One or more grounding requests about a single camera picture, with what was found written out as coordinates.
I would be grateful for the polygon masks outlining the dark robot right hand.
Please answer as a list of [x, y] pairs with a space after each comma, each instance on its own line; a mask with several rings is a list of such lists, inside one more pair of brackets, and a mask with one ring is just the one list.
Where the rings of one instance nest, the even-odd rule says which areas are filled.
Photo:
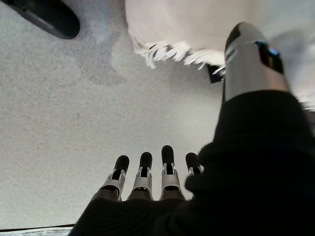
[[214, 139], [196, 156], [193, 198], [114, 202], [105, 190], [72, 236], [312, 236], [315, 138], [289, 90], [280, 54], [253, 25], [225, 45], [222, 105]]

